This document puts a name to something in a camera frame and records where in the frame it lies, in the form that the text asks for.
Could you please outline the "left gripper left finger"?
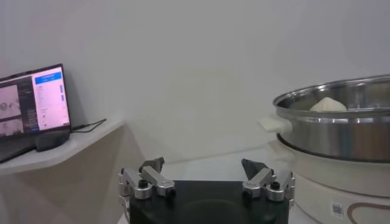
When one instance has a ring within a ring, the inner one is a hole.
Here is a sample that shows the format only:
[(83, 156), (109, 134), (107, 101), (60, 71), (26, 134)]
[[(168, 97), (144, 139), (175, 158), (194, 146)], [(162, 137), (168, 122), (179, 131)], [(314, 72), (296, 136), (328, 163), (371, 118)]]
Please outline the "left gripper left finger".
[(119, 195), (136, 200), (151, 198), (153, 189), (158, 196), (165, 198), (176, 196), (176, 186), (173, 180), (161, 175), (165, 160), (163, 157), (147, 160), (138, 168), (122, 168), (118, 174)]

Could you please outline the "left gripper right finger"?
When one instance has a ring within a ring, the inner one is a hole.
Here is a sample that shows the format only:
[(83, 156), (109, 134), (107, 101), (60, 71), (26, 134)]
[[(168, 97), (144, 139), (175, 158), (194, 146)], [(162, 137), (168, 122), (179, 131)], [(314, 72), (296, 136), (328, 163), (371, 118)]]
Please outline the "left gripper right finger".
[(269, 201), (294, 201), (295, 176), (289, 170), (275, 173), (265, 163), (242, 159), (247, 180), (242, 183), (242, 195), (247, 201), (264, 195)]

